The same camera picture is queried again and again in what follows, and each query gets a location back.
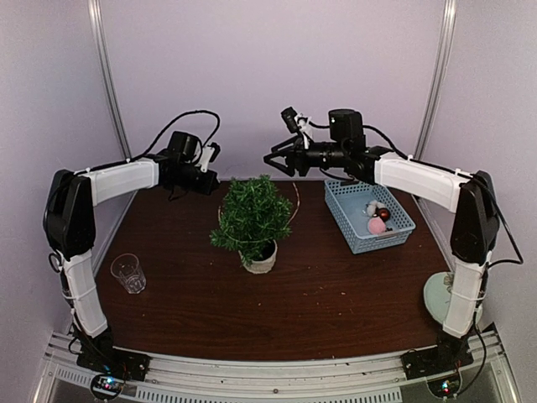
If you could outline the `small green christmas tree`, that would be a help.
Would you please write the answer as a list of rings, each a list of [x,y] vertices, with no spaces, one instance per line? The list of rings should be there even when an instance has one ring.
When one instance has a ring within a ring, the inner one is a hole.
[[[211,244],[239,253],[242,266],[250,269],[271,258],[276,242],[291,234],[294,212],[293,203],[279,193],[269,175],[233,179],[219,207]]]

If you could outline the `red bauble ornament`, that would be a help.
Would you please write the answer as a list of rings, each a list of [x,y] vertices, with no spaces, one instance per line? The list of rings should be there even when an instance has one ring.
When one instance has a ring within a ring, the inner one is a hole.
[[[390,218],[391,218],[391,213],[390,211],[383,207],[383,208],[378,208],[377,209],[377,216],[379,218],[381,218],[384,222],[387,222]]]

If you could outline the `pink pompom ornament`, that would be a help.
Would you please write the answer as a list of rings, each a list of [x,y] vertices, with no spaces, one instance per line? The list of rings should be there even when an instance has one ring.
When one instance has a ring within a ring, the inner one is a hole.
[[[379,235],[387,231],[384,220],[380,217],[372,217],[368,221],[368,231],[372,235]]]

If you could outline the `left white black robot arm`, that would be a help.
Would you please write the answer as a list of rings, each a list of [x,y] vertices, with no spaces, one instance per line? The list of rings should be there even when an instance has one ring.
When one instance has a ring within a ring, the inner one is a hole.
[[[43,228],[56,259],[62,291],[83,345],[82,352],[103,373],[121,363],[102,311],[92,268],[96,240],[94,209],[99,204],[143,189],[161,186],[209,195],[219,186],[209,165],[221,147],[193,134],[175,131],[157,154],[81,171],[58,170],[46,203]]]

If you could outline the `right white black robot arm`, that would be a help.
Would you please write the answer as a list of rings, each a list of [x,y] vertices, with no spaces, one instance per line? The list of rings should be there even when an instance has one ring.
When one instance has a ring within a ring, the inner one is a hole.
[[[415,160],[392,142],[369,147],[364,133],[368,126],[353,109],[328,112],[328,142],[313,140],[310,129],[315,125],[292,107],[283,110],[281,117],[294,136],[272,147],[263,158],[265,164],[288,176],[305,176],[312,168],[341,168],[354,180],[407,192],[454,214],[450,300],[430,363],[445,371],[461,362],[467,336],[477,328],[477,310],[486,294],[499,230],[490,175],[484,171],[465,174]]]

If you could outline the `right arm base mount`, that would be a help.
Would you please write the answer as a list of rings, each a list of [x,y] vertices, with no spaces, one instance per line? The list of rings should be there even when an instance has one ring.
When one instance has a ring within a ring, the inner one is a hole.
[[[474,363],[471,353],[459,353],[453,358],[439,347],[411,349],[400,359],[407,380],[425,380],[429,392],[443,400],[454,398],[461,391],[461,368]]]

